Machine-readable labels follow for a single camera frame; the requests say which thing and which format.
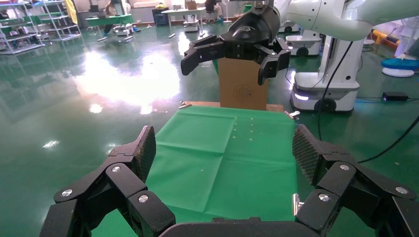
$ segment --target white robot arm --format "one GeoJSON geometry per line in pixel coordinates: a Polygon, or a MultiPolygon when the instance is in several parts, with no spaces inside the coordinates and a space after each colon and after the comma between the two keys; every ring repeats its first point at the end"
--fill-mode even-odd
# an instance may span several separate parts
{"type": "Polygon", "coordinates": [[[340,40],[365,38],[372,26],[419,15],[418,0],[285,0],[278,8],[281,23],[340,40]]]}

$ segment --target white table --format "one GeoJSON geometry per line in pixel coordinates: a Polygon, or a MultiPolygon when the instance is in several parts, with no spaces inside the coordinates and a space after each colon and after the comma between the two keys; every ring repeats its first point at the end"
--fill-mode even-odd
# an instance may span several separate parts
{"type": "Polygon", "coordinates": [[[201,22],[200,25],[200,31],[202,31],[202,13],[205,11],[205,7],[198,7],[195,10],[188,10],[188,9],[179,9],[179,10],[167,10],[167,11],[162,11],[163,14],[167,14],[168,15],[168,19],[169,19],[169,28],[170,28],[170,36],[169,38],[174,37],[175,34],[173,34],[172,30],[171,30],[171,22],[170,22],[170,17],[171,16],[189,16],[189,15],[196,15],[198,20],[201,22]]]}

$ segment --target epoxy floor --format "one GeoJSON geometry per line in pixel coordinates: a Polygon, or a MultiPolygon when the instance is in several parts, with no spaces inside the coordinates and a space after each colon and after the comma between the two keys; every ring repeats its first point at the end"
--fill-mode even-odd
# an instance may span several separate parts
{"type": "MultiPolygon", "coordinates": [[[[222,34],[226,25],[205,25],[222,34]]],[[[188,76],[180,60],[196,33],[168,39],[168,27],[149,28],[130,43],[96,42],[98,35],[54,43],[18,56],[0,57],[0,236],[38,236],[56,191],[97,168],[107,153],[131,142],[144,125],[158,131],[177,111],[179,101],[218,101],[218,79],[211,62],[188,76]]],[[[419,98],[418,76],[396,79],[381,73],[391,53],[381,47],[363,53],[359,96],[380,97],[385,90],[419,98]]],[[[293,71],[317,70],[318,57],[291,60],[293,71]]],[[[268,103],[290,111],[289,83],[277,77],[268,103]]],[[[341,144],[358,160],[389,146],[419,113],[419,101],[370,103],[360,100],[353,113],[322,116],[324,140],[341,144]]],[[[317,135],[316,114],[300,123],[317,135]]],[[[419,193],[419,128],[383,157],[365,166],[396,179],[419,193]]],[[[112,213],[96,236],[126,236],[122,218],[112,213]],[[106,225],[116,227],[107,229],[106,225]]],[[[373,236],[355,214],[343,210],[330,235],[373,236]]]]}

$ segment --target box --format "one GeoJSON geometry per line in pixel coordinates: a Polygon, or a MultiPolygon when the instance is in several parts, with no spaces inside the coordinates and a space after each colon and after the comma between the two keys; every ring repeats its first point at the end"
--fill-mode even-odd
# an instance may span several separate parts
{"type": "Polygon", "coordinates": [[[220,58],[218,79],[220,106],[238,109],[266,110],[269,80],[260,86],[260,65],[254,61],[220,58]]]}
{"type": "Polygon", "coordinates": [[[186,2],[186,8],[188,10],[196,10],[198,8],[198,5],[196,4],[195,1],[187,1],[186,2]]]}

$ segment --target table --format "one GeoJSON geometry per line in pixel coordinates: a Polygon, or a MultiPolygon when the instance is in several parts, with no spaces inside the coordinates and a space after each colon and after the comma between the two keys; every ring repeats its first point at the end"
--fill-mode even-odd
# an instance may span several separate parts
{"type": "Polygon", "coordinates": [[[171,16],[188,16],[188,15],[197,15],[198,19],[201,22],[200,31],[202,31],[202,12],[205,11],[205,7],[198,7],[195,10],[188,10],[188,9],[179,9],[179,10],[167,10],[162,11],[163,14],[167,14],[169,18],[169,28],[170,28],[170,36],[169,39],[174,37],[175,34],[173,34],[171,29],[171,22],[170,17],[171,16]]]}
{"type": "Polygon", "coordinates": [[[131,14],[127,14],[127,15],[122,15],[122,16],[109,16],[106,18],[98,18],[98,17],[94,17],[94,18],[87,18],[86,19],[87,24],[89,26],[103,26],[103,25],[116,25],[116,24],[121,24],[121,25],[125,25],[128,23],[133,23],[134,20],[132,19],[131,14]]]}
{"type": "MultiPolygon", "coordinates": [[[[156,135],[147,186],[177,223],[213,217],[293,221],[295,121],[285,113],[191,106],[156,135]]],[[[118,211],[93,236],[136,236],[118,211]]]]}

